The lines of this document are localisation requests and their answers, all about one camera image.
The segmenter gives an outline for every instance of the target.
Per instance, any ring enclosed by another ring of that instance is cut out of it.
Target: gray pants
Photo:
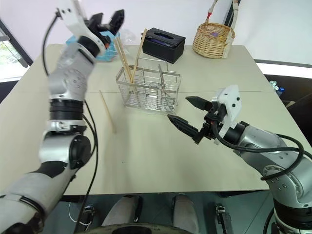
[[[179,194],[175,198],[173,208],[173,226],[187,230],[193,234],[199,233],[198,218],[194,203],[188,196]],[[133,223],[135,221],[137,196],[122,197],[110,210],[102,226]]]

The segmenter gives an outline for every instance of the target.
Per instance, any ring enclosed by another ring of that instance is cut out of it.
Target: wooden chopstick
[[[137,58],[141,54],[141,50],[142,50],[142,47],[143,47],[143,43],[144,43],[144,39],[145,39],[145,36],[146,36],[146,32],[147,32],[147,29],[144,29],[144,33],[143,33],[143,36],[142,36],[141,44],[140,44],[140,46],[138,48],[138,51],[137,51],[135,65],[134,65],[133,72],[132,72],[132,75],[131,75],[131,78],[130,78],[130,83],[133,83],[133,78],[134,78],[136,70],[137,70]]]
[[[115,48],[117,49],[117,52],[119,54],[119,57],[120,57],[120,60],[121,60],[121,63],[122,63],[122,66],[123,66],[123,69],[125,70],[125,73],[127,74],[128,78],[129,78],[129,82],[131,80],[131,73],[130,73],[130,69],[129,69],[129,66],[127,65],[128,62],[127,62],[127,59],[126,57],[124,56],[124,53],[122,53],[121,51],[123,51],[122,49],[122,45],[119,44],[119,41],[118,39],[114,39],[114,44],[115,44]]]
[[[116,133],[116,128],[115,128],[115,125],[114,125],[112,116],[111,116],[111,114],[110,114],[110,112],[109,112],[108,106],[107,106],[107,104],[106,104],[106,101],[105,101],[105,99],[104,99],[104,96],[103,96],[101,90],[99,90],[98,92],[99,92],[99,94],[101,95],[101,98],[102,98],[102,101],[103,101],[103,104],[104,104],[104,108],[105,108],[105,110],[106,110],[106,112],[107,112],[107,116],[108,116],[108,118],[109,118],[109,122],[110,122],[111,127],[112,127],[112,131],[113,131],[113,133]]]

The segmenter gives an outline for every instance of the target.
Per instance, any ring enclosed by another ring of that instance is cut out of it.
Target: wire basket
[[[116,82],[125,106],[151,110],[164,114],[174,114],[177,106],[177,95],[181,82],[181,75],[168,71],[168,63],[162,60],[138,58],[145,61],[157,61],[165,65],[158,70],[137,67],[133,83],[127,80],[122,67],[116,76]]]
[[[214,0],[209,8],[206,22],[201,24],[193,41],[193,50],[198,54],[212,58],[227,58],[232,42],[235,38],[234,27],[236,24],[238,3],[233,0],[233,22],[231,28],[218,23],[209,23],[209,17],[213,12],[217,0]]]

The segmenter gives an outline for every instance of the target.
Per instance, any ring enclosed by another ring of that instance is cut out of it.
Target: tissue box
[[[174,63],[183,54],[184,43],[185,37],[152,28],[146,33],[143,52]]]

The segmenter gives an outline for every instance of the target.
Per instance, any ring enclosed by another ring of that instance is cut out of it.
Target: wicker basket
[[[198,27],[193,42],[193,50],[195,52],[212,59],[227,58],[235,38],[234,27],[238,14],[237,0],[233,0],[234,16],[231,28],[218,23],[209,23],[209,17],[217,1],[214,0],[209,8],[206,22]]]

